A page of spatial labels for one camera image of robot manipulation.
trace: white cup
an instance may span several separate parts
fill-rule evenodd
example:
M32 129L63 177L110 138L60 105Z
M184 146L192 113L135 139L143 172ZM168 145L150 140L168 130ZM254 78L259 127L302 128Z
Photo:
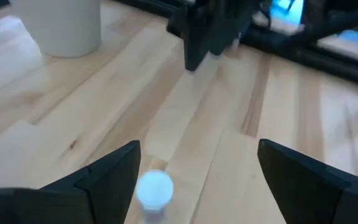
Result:
M80 57L101 43L100 0L10 0L40 50Z
M150 170L139 179L136 195L145 221L159 222L173 197L172 179L166 172Z

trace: wooden table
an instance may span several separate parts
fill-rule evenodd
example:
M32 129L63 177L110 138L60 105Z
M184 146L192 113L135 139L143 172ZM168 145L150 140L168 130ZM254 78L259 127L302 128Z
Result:
M358 175L355 84L247 47L187 73L165 19L107 1L102 47L54 58L5 10L0 187L44 186L140 139L140 173L163 169L175 183L165 223L284 223L256 158L260 138ZM141 222L136 201L126 222Z

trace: wooden surface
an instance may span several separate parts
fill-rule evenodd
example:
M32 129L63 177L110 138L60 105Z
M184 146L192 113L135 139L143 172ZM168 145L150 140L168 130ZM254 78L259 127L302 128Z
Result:
M175 184L165 223L283 223L257 161L260 138L358 175L355 84L247 47L187 73L165 19L107 1L101 48L54 58L5 11L0 187L41 187L140 139L140 173L166 170ZM321 44L358 57L357 43ZM132 202L126 223L141 223Z

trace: wood grain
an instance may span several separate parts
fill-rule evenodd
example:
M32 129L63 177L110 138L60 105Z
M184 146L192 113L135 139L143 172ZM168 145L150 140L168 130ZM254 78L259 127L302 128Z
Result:
M140 139L139 174L175 184L164 223L283 223L260 138L358 175L357 85L245 46L189 73L166 19L112 1L101 18L98 51L55 58L0 12L0 187L39 188ZM319 44L358 57L358 43ZM142 222L133 198L126 223Z

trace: metal frame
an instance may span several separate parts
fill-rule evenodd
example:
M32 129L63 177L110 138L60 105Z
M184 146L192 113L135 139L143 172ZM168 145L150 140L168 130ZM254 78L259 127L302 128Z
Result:
M177 13L180 9L187 10L186 8L189 8L189 6L191 5L189 2L184 0L117 1L162 17L171 17L170 23L172 23L172 21L174 20L172 19L172 17L175 15L175 13ZM249 0L249 4L254 7L254 3L256 1L258 0ZM319 39L328 37L333 34L338 34L346 29L352 29L354 27L357 27L358 10L353 13L337 17L335 18L335 20L329 21L323 26L305 27L303 31L293 35L281 34L270 30L269 27L259 26L252 21L252 18L250 16L249 20L249 23L244 26L244 31L241 32L241 44L248 45L264 52L275 54L280 57L294 61L296 63L300 63L307 67L322 70L324 72L328 72L341 78L345 78L347 80L358 83L358 59L352 58L347 55L339 54L316 45ZM167 30L179 37L184 38L186 48L186 42L189 43L189 40L183 36L183 33L181 33L182 30L175 30L172 28L170 29L169 25L167 27ZM193 49L197 46L197 44L201 45L204 42L204 39L198 38L197 43L193 43L191 45L191 48ZM190 57L194 56L195 53L192 53L193 55L185 54L189 55L185 58L186 68L190 70L196 69L198 64L201 62L202 58L208 51L210 51L210 49L208 49L207 47L198 47L196 58Z

